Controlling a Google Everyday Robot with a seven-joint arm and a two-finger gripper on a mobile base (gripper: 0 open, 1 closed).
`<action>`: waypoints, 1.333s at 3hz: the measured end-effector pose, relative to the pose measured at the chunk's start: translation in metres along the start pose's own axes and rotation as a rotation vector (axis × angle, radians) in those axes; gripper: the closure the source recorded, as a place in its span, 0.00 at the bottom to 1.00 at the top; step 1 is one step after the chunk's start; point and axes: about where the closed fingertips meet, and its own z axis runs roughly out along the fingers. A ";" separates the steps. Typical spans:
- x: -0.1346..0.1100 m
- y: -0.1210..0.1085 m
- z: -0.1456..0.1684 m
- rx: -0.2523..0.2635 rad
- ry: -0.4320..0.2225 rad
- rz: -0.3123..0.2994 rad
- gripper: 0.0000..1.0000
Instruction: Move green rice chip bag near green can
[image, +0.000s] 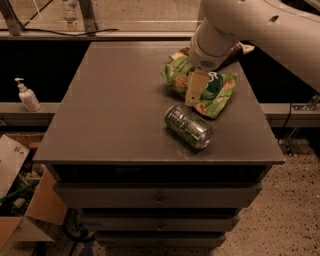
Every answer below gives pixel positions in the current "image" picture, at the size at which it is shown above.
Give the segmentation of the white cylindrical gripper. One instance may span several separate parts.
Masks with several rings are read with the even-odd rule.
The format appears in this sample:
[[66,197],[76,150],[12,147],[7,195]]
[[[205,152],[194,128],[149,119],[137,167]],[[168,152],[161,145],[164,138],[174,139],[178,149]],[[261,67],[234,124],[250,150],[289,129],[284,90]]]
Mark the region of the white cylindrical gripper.
[[205,71],[217,70],[227,59],[230,49],[237,39],[222,32],[204,19],[198,26],[190,41],[190,61],[197,69],[188,75],[185,104],[194,106],[207,88],[210,76]]

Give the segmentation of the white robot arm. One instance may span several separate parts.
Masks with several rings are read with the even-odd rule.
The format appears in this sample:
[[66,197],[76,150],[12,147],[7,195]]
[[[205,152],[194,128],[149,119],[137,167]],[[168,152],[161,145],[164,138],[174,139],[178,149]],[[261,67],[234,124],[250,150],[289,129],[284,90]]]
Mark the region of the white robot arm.
[[280,0],[201,0],[204,19],[191,62],[217,70],[239,42],[257,51],[241,61],[262,103],[305,103],[320,91],[320,20]]

